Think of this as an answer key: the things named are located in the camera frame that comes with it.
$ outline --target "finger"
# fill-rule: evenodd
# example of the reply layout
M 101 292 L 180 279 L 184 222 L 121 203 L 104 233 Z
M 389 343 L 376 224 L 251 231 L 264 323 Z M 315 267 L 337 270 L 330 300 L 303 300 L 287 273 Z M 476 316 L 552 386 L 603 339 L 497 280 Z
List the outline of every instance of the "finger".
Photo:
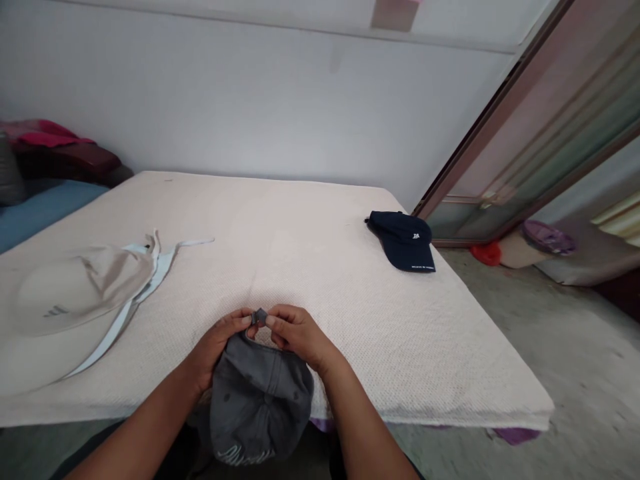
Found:
M 234 333 L 246 330 L 251 324 L 251 316 L 226 319 L 217 328 L 220 340 L 228 340 Z
M 269 315 L 265 323 L 272 332 L 276 332 L 285 340 L 287 339 L 288 333 L 290 332 L 291 328 L 290 323 L 287 323 L 286 321 L 278 317 L 274 317 L 273 315 Z
M 280 335 L 278 335 L 274 331 L 271 332 L 271 341 L 274 342 L 280 350 L 285 349 L 286 342 L 284 338 L 282 338 Z
M 251 340 L 255 340 L 255 334 L 258 333 L 258 325 L 252 325 L 249 327 L 249 329 L 247 330 L 247 336 L 251 339 Z
M 244 317 L 250 316 L 252 312 L 253 310 L 251 310 L 250 308 L 242 307 L 241 309 L 232 311 L 231 313 L 229 313 L 228 315 L 225 315 L 222 318 L 225 320 L 234 319 L 234 318 L 244 318 Z
M 300 307 L 279 303 L 278 305 L 272 307 L 271 310 L 269 310 L 267 313 L 269 315 L 273 315 L 274 317 L 282 318 L 282 320 L 292 322 L 299 310 Z
M 250 308 L 244 307 L 238 310 L 234 310 L 231 313 L 226 314 L 224 317 L 222 317 L 220 320 L 218 320 L 213 326 L 214 327 L 222 327 L 223 325 L 226 325 L 229 322 L 232 322 L 234 319 L 237 318 L 244 318 L 244 317 L 249 317 L 251 316 L 251 312 L 253 310 L 251 310 Z

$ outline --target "trash bin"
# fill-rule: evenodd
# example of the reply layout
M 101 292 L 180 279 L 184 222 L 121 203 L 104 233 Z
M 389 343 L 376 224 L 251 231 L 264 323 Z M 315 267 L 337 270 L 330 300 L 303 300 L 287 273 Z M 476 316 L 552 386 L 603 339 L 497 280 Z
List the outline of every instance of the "trash bin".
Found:
M 500 263 L 509 268 L 522 268 L 567 256 L 575 251 L 575 242 L 566 233 L 536 220 L 526 220 L 498 243 Z

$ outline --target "hand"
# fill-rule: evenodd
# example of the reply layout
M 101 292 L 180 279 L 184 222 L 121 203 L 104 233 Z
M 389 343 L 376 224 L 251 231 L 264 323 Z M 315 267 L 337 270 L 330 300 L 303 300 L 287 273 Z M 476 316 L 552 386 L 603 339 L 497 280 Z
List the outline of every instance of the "hand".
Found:
M 213 368 L 222 355 L 227 340 L 251 324 L 252 311 L 250 308 L 244 307 L 218 320 L 200 338 L 200 341 L 178 367 L 193 379 L 198 393 L 202 394 L 211 387 Z M 247 331 L 247 336 L 253 339 L 257 331 L 258 325 L 254 325 Z
M 340 352 L 320 330 L 308 311 L 292 305 L 276 305 L 265 323 L 271 340 L 282 350 L 294 352 L 321 376 Z

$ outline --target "glass door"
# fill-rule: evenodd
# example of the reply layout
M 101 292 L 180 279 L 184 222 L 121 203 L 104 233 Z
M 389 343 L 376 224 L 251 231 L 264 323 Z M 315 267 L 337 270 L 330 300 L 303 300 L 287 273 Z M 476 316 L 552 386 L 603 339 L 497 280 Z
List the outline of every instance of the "glass door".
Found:
M 464 173 L 418 210 L 440 244 L 499 237 L 640 133 L 640 5 L 577 4 L 536 54 L 544 69 L 534 59 L 516 80 L 530 85 L 512 90 L 500 128 L 480 130 Z

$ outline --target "textured white blanket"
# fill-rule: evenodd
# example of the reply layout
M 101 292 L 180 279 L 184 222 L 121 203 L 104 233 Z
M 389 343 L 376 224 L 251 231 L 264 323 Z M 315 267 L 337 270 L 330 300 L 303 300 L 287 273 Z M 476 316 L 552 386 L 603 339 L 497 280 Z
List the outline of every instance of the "textured white blanket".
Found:
M 158 228 L 180 250 L 158 290 L 88 370 L 0 399 L 0 425 L 130 414 L 214 320 L 242 306 L 302 305 L 344 352 L 386 421 L 546 430 L 553 403 L 433 249 L 437 272 L 387 261 L 363 220 L 398 211 L 386 190 L 143 172 L 0 256 L 0 302 L 19 270 Z M 316 377 L 312 417 L 328 418 Z

